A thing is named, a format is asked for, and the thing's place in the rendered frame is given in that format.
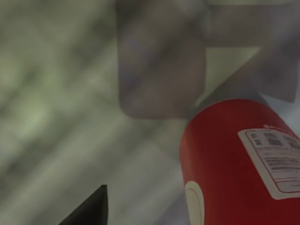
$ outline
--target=white label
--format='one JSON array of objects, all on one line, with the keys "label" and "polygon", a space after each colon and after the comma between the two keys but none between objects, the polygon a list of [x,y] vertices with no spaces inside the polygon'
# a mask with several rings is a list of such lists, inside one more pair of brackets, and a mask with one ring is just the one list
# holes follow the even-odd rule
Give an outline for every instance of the white label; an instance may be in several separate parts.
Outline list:
[{"label": "white label", "polygon": [[185,185],[188,215],[191,225],[204,225],[204,198],[199,185],[189,181]]},{"label": "white label", "polygon": [[238,133],[274,199],[300,197],[300,140],[272,129]]}]

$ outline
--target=dark pointed object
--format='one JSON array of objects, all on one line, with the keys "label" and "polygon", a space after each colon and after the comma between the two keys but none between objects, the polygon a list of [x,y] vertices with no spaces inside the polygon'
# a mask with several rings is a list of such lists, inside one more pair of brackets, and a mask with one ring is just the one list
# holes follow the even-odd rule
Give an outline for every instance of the dark pointed object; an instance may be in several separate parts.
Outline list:
[{"label": "dark pointed object", "polygon": [[107,186],[102,185],[60,225],[107,225],[108,197]]}]

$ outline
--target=red canister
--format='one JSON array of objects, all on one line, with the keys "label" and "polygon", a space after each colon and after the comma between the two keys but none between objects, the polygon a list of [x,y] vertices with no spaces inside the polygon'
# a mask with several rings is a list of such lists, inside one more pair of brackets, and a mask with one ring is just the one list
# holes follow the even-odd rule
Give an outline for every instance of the red canister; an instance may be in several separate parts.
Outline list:
[{"label": "red canister", "polygon": [[299,225],[300,140],[269,107],[214,104],[180,143],[193,225]]}]

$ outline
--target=red cylinder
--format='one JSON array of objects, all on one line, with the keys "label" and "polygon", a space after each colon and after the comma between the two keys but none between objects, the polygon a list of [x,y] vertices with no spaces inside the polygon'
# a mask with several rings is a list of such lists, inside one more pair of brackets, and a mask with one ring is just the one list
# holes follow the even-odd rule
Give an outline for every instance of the red cylinder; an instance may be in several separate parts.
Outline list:
[{"label": "red cylinder", "polygon": [[191,224],[300,224],[300,140],[269,107],[214,104],[180,143]]}]

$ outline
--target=red bottle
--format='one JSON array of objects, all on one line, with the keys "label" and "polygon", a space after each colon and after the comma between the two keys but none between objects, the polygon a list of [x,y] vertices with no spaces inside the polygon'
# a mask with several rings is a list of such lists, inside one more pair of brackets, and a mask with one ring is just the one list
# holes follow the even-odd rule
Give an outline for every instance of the red bottle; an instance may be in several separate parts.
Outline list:
[{"label": "red bottle", "polygon": [[188,124],[180,160],[192,225],[300,225],[300,140],[269,107],[206,108]]}]

